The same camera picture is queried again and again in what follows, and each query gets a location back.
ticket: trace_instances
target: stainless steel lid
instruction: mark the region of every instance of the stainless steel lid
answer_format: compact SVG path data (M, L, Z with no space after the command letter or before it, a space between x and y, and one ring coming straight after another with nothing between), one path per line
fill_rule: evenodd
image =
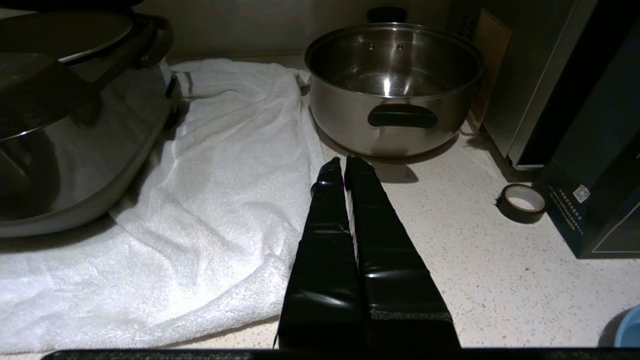
M45 54L77 60L122 39L131 19L110 12L34 13L0 20L0 52Z

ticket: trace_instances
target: black tape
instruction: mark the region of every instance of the black tape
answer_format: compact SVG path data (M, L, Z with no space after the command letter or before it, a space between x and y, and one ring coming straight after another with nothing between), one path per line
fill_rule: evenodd
M534 209L521 208L511 202L510 197L519 197L531 204ZM547 210L545 198L530 186L522 184L505 186L496 199L495 205L505 217L521 224L533 224L539 221Z

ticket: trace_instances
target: speckled countertop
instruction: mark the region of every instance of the speckled countertop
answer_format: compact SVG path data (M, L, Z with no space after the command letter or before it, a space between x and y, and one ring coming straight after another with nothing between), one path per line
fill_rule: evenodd
M344 167L347 152L321 139L325 159L340 156ZM501 163L491 141L465 124L434 152L372 164L463 347L597 346L612 318L640 304L640 261L578 260L547 215L531 225L503 217L496 196L523 179ZM277 325L272 318L174 347L271 348Z

